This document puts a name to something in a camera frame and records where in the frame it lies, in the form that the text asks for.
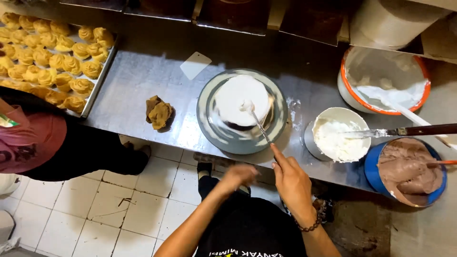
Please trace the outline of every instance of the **metal worktop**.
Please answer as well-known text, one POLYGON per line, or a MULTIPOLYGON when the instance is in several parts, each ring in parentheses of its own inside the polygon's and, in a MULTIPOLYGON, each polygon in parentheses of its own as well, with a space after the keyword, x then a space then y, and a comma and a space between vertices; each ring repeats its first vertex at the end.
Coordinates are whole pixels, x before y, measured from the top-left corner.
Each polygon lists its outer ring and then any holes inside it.
MULTIPOLYGON (((205 138, 196 118, 198 96, 212 77, 226 69, 254 69, 274 79, 287 99, 290 122, 276 142, 284 155, 294 156, 310 177, 373 191, 361 162, 319 161, 302 139, 306 125, 323 110, 348 107, 336 84, 348 45, 333 47, 275 31, 257 37, 144 17, 131 17, 122 27, 119 50, 86 125, 270 167, 273 154, 269 149, 252 155, 222 152, 205 138), (145 24, 141 29, 135 25, 139 22, 145 24), (180 65, 195 51, 213 62, 189 80, 180 65), (176 110, 170 130, 163 133, 145 121, 145 101, 154 95, 176 110)), ((358 113, 371 129, 411 125, 402 116, 358 113)))

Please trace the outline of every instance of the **orange rim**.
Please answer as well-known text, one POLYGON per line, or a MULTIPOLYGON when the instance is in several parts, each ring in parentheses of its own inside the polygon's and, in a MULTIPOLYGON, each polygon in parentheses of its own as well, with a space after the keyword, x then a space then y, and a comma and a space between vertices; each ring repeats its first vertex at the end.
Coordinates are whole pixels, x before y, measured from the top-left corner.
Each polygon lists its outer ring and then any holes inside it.
MULTIPOLYGON (((363 105, 365 108, 367 108, 370 111, 377 112, 377 113, 382 113, 382 114, 387 114, 387 115, 401 115, 399 112, 386 112, 383 110, 378 110, 373 108, 371 105, 369 105, 367 102, 363 101, 352 89, 350 86, 349 82, 347 81, 346 78, 346 68, 345 68, 345 63, 346 63, 346 58, 349 52, 352 50, 353 47, 350 47, 348 50, 346 50, 343 59, 341 60, 341 78, 343 80, 343 83, 348 90, 349 94, 361 105, 363 105)), ((424 62, 422 61, 422 58, 419 56, 413 56, 414 60, 416 60, 417 64, 419 64, 420 70, 422 71, 422 75, 424 76, 424 79, 427 79, 427 82, 425 83, 425 89, 424 89, 424 94, 422 95, 422 98, 417 102, 416 105, 411 107, 409 110, 414 112, 417 109, 419 109, 427 100, 429 94, 430 94, 430 77, 427 71, 427 68, 425 67, 424 62)))

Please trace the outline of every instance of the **wooden knife handle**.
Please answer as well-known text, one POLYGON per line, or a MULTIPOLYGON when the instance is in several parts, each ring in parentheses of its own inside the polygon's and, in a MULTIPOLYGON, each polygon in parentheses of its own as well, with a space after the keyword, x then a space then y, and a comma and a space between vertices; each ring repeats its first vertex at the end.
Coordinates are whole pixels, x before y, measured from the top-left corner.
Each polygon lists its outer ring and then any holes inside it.
POLYGON ((457 123, 420 126, 420 127, 411 127, 411 128, 398 128, 397 133, 399 136, 425 136, 425 135, 457 134, 457 123))

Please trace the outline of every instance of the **person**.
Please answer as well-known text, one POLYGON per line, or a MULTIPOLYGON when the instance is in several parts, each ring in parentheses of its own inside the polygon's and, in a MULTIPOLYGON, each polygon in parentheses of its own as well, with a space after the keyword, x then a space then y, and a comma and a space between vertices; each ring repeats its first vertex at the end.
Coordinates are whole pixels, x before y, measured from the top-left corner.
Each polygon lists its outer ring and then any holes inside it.
POLYGON ((80 125, 52 104, 0 87, 0 113, 17 123, 0 126, 0 173, 65 181, 97 170, 138 175, 151 149, 133 150, 116 133, 80 125))
POLYGON ((238 190, 255 181, 253 166, 232 166, 219 181, 199 165, 202 202, 154 257, 190 257, 196 249, 196 257, 341 256, 316 216, 308 175, 293 157, 284 157, 274 144, 271 149, 276 187, 292 217, 238 190))

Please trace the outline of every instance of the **white tile floor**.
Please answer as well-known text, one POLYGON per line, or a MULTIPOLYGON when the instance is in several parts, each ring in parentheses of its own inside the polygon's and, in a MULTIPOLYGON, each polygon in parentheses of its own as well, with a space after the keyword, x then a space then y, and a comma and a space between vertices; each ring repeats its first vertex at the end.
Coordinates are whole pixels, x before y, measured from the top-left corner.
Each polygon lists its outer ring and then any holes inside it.
MULTIPOLYGON (((121 136, 127 140, 147 143, 121 136)), ((24 177, 15 192, 0 196, 21 247, 49 257, 151 257, 201 201, 193 152, 151 146, 139 176, 100 170, 65 182, 24 177)), ((213 176, 221 178, 225 169, 217 170, 213 176)), ((273 170, 261 173, 252 196, 279 205, 273 170)))

